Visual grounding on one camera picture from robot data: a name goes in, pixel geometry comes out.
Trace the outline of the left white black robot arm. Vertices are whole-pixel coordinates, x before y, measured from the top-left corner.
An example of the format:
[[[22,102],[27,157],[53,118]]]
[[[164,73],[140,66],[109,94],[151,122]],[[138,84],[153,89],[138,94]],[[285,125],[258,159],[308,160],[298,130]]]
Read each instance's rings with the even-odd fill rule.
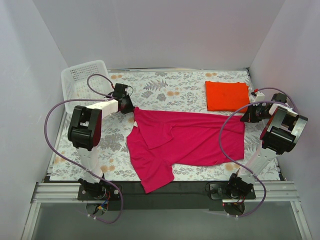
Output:
[[[67,137],[76,148],[80,157],[80,163],[87,173],[78,181],[85,193],[95,200],[101,200],[106,196],[107,188],[100,178],[104,176],[99,167],[98,145],[102,135],[103,119],[117,112],[131,113],[134,110],[133,103],[128,93],[132,86],[117,83],[111,97],[106,101],[99,101],[87,106],[74,107]]]

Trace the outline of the white plastic basket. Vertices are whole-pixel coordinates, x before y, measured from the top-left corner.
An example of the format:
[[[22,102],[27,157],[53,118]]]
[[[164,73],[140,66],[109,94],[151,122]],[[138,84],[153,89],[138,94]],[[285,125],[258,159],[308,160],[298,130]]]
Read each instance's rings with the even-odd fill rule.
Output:
[[[102,95],[113,91],[104,61],[95,60],[78,64],[61,72],[61,84],[64,100],[101,99]]]

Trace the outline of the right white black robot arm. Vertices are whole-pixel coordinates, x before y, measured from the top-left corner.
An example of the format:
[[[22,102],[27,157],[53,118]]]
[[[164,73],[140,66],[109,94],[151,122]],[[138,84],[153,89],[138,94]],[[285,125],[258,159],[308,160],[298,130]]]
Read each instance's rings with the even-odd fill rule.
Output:
[[[246,164],[252,172],[242,167],[229,178],[226,192],[232,199],[245,198],[254,191],[255,176],[259,175],[270,161],[293,150],[308,122],[307,117],[289,107],[287,100],[290,97],[283,92],[275,93],[270,103],[261,102],[259,98],[262,94],[257,90],[253,95],[254,104],[247,107],[240,121],[268,122],[260,135],[260,144],[256,152]]]

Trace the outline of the magenta t shirt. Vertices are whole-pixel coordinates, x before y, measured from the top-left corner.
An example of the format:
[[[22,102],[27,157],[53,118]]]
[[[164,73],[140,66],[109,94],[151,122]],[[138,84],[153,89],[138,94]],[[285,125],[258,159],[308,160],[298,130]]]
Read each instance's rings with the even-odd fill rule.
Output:
[[[135,125],[127,136],[131,164],[145,193],[175,179],[173,165],[210,167],[245,157],[245,124],[240,116],[143,110],[133,112]]]

